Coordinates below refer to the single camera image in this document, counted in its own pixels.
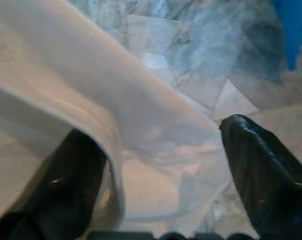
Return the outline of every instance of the gray surface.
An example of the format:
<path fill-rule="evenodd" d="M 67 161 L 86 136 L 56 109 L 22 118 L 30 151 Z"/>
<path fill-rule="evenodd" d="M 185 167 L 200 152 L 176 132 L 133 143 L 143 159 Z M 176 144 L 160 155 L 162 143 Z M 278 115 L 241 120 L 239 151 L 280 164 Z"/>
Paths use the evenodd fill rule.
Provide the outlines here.
<path fill-rule="evenodd" d="M 250 118 L 273 132 L 302 163 L 302 104 L 255 112 Z"/>
<path fill-rule="evenodd" d="M 283 30 L 269 0 L 70 2 L 133 54 L 165 55 L 164 77 L 175 83 L 165 82 L 209 110 L 226 78 L 261 110 L 302 103 L 302 53 L 297 70 L 287 71 Z M 131 24 L 129 14 L 143 24 Z"/>

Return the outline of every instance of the blue object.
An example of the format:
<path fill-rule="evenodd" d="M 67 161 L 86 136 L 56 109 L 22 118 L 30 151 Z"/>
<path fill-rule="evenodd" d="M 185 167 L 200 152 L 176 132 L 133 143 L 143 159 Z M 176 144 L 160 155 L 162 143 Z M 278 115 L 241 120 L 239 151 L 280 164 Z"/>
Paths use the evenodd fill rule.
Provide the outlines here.
<path fill-rule="evenodd" d="M 290 70 L 302 45 L 302 0 L 271 0 L 284 28 L 287 63 Z"/>

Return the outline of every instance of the black plastic part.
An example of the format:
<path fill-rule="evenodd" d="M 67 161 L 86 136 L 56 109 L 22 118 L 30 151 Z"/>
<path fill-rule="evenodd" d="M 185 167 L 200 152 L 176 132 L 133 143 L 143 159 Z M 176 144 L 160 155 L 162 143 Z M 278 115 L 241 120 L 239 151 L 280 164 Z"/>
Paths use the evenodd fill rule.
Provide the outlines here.
<path fill-rule="evenodd" d="M 253 238 L 251 238 L 250 236 L 246 235 L 246 234 L 242 234 L 242 233 L 238 233 L 238 234 L 233 234 L 231 236 L 229 236 L 227 238 L 227 240 L 254 240 Z"/>
<path fill-rule="evenodd" d="M 91 232 L 87 240 L 155 240 L 153 235 L 148 232 Z M 164 234 L 159 240 L 223 240 L 223 238 L 214 233 L 203 233 L 203 234 L 196 234 L 192 238 L 185 238 L 183 235 L 169 232 Z"/>
<path fill-rule="evenodd" d="M 149 232 L 107 232 L 107 231 L 100 231 L 100 232 L 90 232 L 87 240 L 154 240 L 154 237 Z"/>
<path fill-rule="evenodd" d="M 214 233 L 203 233 L 203 234 L 196 234 L 193 238 L 194 240 L 223 240 L 223 238 L 218 235 L 218 234 L 214 234 Z"/>
<path fill-rule="evenodd" d="M 263 240 L 302 240 L 302 164 L 271 132 L 233 115 L 220 126 L 229 166 Z"/>
<path fill-rule="evenodd" d="M 175 232 L 169 232 L 167 234 L 164 234 L 160 240 L 186 240 L 184 236 L 181 234 L 175 233 Z"/>
<path fill-rule="evenodd" d="M 0 218 L 0 240 L 73 240 L 92 210 L 107 160 L 87 135 L 72 130 Z"/>

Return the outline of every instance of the folded cloth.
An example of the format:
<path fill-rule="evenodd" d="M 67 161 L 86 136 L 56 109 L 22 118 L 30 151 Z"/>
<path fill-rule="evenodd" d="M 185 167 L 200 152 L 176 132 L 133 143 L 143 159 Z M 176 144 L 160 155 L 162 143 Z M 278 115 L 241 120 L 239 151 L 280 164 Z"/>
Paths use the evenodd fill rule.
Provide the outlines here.
<path fill-rule="evenodd" d="M 66 1 L 0 0 L 0 214 L 73 128 L 109 160 L 91 230 L 190 235 L 230 181 L 216 125 Z"/>

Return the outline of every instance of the white cloth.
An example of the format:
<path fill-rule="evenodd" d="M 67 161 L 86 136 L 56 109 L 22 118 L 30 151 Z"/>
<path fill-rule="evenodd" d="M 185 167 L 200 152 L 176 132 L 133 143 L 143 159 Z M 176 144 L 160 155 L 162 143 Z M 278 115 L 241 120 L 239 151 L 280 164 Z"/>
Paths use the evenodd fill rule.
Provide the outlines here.
<path fill-rule="evenodd" d="M 217 126 L 66 1 L 0 0 L 0 214 L 74 127 L 110 158 L 90 229 L 113 197 L 120 230 L 191 234 L 230 179 Z"/>

